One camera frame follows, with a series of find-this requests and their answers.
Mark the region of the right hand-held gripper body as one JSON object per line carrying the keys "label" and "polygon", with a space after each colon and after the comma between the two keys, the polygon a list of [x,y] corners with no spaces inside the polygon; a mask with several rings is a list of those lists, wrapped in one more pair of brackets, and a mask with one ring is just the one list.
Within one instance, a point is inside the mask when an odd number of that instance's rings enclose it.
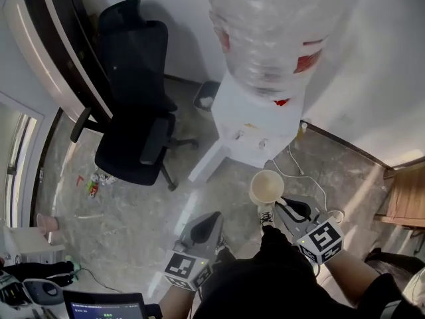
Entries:
{"label": "right hand-held gripper body", "polygon": [[300,251],[317,265],[332,259],[343,248],[344,235],[334,216],[311,224],[297,241]]}

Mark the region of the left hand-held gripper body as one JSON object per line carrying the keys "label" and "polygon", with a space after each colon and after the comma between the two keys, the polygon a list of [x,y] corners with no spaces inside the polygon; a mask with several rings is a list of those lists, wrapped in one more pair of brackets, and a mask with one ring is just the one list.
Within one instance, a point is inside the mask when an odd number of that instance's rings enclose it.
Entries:
{"label": "left hand-held gripper body", "polygon": [[213,264],[217,258],[215,251],[215,248],[189,253],[168,250],[163,275],[173,286],[197,291],[213,274]]}

